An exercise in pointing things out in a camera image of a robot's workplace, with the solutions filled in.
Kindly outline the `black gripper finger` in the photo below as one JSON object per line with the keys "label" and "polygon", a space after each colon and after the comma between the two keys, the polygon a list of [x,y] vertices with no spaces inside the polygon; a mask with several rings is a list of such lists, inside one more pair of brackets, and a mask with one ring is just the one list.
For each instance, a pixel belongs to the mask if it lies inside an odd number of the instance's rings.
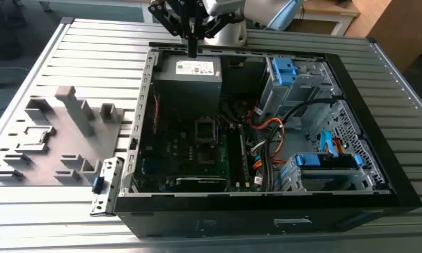
{"label": "black gripper finger", "polygon": [[172,36],[187,44],[188,57],[196,58],[196,38],[191,21],[195,21],[195,3],[191,1],[151,1],[148,11]]}
{"label": "black gripper finger", "polygon": [[212,38],[229,22],[225,1],[196,1],[193,11],[193,57],[199,41]]}

